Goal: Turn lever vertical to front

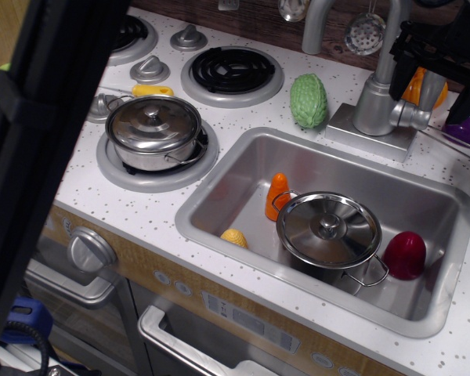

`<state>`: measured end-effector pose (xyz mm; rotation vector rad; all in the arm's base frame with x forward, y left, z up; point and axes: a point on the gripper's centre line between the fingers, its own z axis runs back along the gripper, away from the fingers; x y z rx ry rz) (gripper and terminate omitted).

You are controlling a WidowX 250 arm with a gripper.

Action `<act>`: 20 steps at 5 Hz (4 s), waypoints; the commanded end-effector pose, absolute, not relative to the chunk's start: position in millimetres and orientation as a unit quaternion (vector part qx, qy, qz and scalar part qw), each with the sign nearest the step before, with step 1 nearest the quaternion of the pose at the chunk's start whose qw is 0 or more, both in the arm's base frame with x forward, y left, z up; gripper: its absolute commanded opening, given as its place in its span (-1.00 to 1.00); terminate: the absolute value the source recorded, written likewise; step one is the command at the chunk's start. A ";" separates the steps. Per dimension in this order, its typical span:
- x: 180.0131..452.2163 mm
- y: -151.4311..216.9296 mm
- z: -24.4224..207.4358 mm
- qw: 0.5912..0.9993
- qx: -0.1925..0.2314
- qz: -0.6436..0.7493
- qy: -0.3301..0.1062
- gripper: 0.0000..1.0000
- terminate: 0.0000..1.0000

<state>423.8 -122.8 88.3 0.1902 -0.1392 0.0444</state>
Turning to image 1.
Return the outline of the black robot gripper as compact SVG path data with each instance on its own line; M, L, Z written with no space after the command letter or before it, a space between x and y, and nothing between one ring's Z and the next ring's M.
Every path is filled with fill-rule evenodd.
M470 117L470 1L462 5L451 23L431 25L404 21L390 53L396 62L389 94L399 101L416 70L423 67L462 86L449 110L447 124Z

